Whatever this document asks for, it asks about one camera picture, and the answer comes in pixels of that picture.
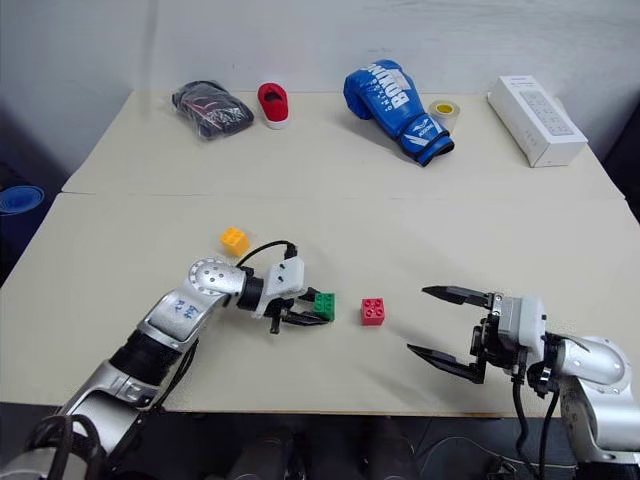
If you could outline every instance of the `white box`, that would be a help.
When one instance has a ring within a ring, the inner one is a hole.
[[[587,139],[530,75],[499,77],[489,104],[532,167],[569,165]]]

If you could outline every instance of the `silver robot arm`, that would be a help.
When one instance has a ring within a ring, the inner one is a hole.
[[[55,417],[41,422],[27,451],[0,470],[0,479],[95,478],[104,460],[126,449],[147,413],[175,386],[175,377],[165,386],[171,367],[193,356],[217,307],[231,304],[252,311],[254,318],[270,317],[271,333],[278,333],[281,321],[327,323],[311,312],[292,311],[295,299],[312,300],[314,292],[304,288],[304,263],[293,244],[264,279],[221,258],[194,263],[184,283],[162,297],[127,343],[100,364]]]
[[[605,338],[546,332],[547,315],[536,297],[506,297],[461,287],[425,287],[423,291],[458,305],[486,308],[489,314],[474,327],[474,363],[464,365],[449,354],[415,345],[408,345],[409,349],[436,368],[474,383],[484,382],[487,363],[502,368],[512,377],[518,403],[526,372],[538,396],[554,392],[561,398],[562,418],[579,464],[578,479],[640,478],[640,406],[631,392],[631,363],[617,345]],[[516,405],[516,411],[526,426],[521,405]],[[521,436],[516,447],[537,477],[539,472],[521,452],[525,438]]]

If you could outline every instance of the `lego brick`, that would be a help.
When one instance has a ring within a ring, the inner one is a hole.
[[[241,257],[249,249],[249,237],[242,230],[229,227],[220,236],[220,242],[229,255]]]
[[[333,293],[316,293],[313,301],[313,313],[325,317],[327,320],[335,320],[336,299]]]
[[[361,314],[362,325],[382,325],[384,321],[384,301],[381,298],[363,298]]]

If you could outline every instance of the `red shoe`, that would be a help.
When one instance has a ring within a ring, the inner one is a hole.
[[[258,89],[258,101],[269,128],[280,130],[289,123],[287,92],[277,83],[265,83]]]

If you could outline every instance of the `blue boxing glove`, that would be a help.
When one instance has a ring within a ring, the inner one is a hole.
[[[391,60],[379,60],[344,81],[349,109],[363,120],[374,117],[404,153],[423,167],[453,150],[449,131],[425,113],[413,80]]]

